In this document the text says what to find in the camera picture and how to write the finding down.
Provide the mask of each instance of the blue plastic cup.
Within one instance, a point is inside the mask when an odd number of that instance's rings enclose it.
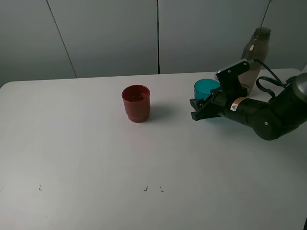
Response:
[[[194,98],[196,100],[204,99],[206,100],[210,94],[211,90],[220,87],[220,83],[212,79],[202,79],[195,83],[194,85]]]

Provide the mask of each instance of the plastic bottle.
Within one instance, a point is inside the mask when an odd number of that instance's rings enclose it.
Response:
[[[268,28],[257,28],[250,41],[244,47],[242,59],[258,59],[264,62],[269,52],[268,44],[270,40],[270,34],[271,30]],[[248,94],[250,94],[260,70],[261,64],[258,62],[254,62],[251,64],[250,70],[248,72],[239,75],[240,83],[242,84],[242,86],[247,88]]]

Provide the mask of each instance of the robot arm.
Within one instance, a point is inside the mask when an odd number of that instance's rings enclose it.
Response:
[[[249,62],[243,59],[217,72],[221,87],[206,100],[190,100],[195,109],[192,119],[224,116],[253,128],[264,140],[277,139],[307,121],[307,73],[290,78],[285,89],[266,103],[245,97],[247,90],[238,75],[248,70]]]

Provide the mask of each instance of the warning label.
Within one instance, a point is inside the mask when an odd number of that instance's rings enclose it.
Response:
[[[239,105],[244,99],[246,99],[246,97],[239,97],[239,98],[237,98],[237,99],[231,104],[230,110],[231,110],[231,111],[236,111],[236,109],[238,108],[238,105]]]

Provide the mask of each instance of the cup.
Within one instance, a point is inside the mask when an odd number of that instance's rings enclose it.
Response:
[[[204,99],[206,100],[210,94],[211,90],[220,87],[220,83],[212,79],[202,79],[195,83],[194,85],[194,98],[196,100]]]
[[[136,123],[144,122],[150,112],[150,91],[143,85],[131,85],[124,89],[121,97],[124,100],[128,118]]]

